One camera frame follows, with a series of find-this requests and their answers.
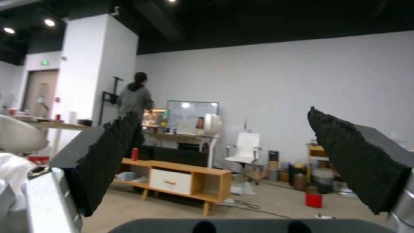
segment black ceiling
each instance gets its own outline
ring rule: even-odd
[[[414,30],[409,0],[43,0],[0,12],[0,60],[62,48],[65,22],[109,13],[140,36],[138,54]],[[46,17],[58,22],[47,28]]]

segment person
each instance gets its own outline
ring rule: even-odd
[[[204,129],[204,117],[197,118],[197,124],[195,125],[196,129]]]
[[[138,114],[138,126],[134,131],[130,150],[124,157],[130,157],[132,148],[139,148],[145,141],[142,135],[142,118],[144,110],[152,110],[154,102],[151,99],[151,93],[145,87],[147,75],[144,72],[137,72],[134,75],[134,81],[128,84],[121,92],[118,99],[118,113],[125,114],[134,111]]]

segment wooden tv cabinet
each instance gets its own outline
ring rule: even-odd
[[[204,201],[204,216],[208,216],[209,207],[223,202],[230,196],[231,171],[207,167],[191,166],[179,163],[168,163],[156,160],[137,160],[123,158],[123,164],[143,166],[149,169],[147,182],[122,181],[115,182],[128,184],[144,189],[142,200],[145,201],[148,191],[175,194]]]

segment drawer handle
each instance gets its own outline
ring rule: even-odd
[[[173,185],[176,184],[176,182],[173,181],[173,180],[164,180],[164,182],[167,183],[167,184],[173,184]]]

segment white pillar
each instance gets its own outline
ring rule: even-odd
[[[61,114],[68,121],[69,112],[75,111],[78,119],[92,119],[97,125],[101,93],[112,91],[112,76],[131,80],[137,45],[138,36],[108,14],[69,21],[56,86],[60,102],[54,103],[51,117]],[[105,120],[114,119],[114,113],[106,111]],[[63,131],[58,149],[77,134]]]

